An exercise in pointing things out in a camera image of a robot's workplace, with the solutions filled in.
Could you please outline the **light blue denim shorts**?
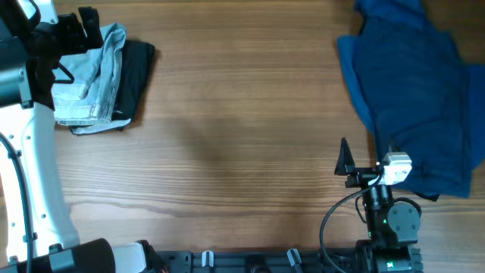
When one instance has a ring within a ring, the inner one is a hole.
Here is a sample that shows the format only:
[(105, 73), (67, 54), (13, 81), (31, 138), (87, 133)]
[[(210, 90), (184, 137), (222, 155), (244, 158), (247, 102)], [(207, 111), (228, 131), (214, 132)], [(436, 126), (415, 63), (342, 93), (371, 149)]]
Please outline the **light blue denim shorts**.
[(115, 23), (100, 29), (104, 45), (80, 55), (61, 58), (74, 76), (71, 84), (52, 87), (55, 120), (65, 126), (89, 126), (111, 121), (120, 84), (125, 26)]

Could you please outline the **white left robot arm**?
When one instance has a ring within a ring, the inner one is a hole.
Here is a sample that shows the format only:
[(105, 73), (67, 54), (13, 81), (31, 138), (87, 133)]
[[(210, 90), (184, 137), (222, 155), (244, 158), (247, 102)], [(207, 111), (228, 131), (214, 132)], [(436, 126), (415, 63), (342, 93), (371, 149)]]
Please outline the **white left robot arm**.
[(1, 182), (8, 216), (7, 272), (147, 272), (142, 242), (81, 243), (64, 201), (55, 159), (51, 89), (65, 55), (102, 46), (99, 14), (42, 19), (17, 1), (1, 3)]

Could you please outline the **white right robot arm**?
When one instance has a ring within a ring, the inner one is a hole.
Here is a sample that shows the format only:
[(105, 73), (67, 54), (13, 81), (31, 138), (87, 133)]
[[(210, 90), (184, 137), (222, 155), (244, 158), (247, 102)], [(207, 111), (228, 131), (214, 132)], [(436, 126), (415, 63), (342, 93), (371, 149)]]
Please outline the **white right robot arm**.
[(412, 169), (406, 152), (388, 152), (374, 167), (358, 168), (346, 139), (341, 139), (335, 175), (346, 177), (347, 188), (357, 188), (364, 206), (368, 239), (355, 244), (351, 272), (418, 272), (422, 269), (418, 242), (421, 207), (407, 198), (395, 198), (392, 186), (405, 181)]

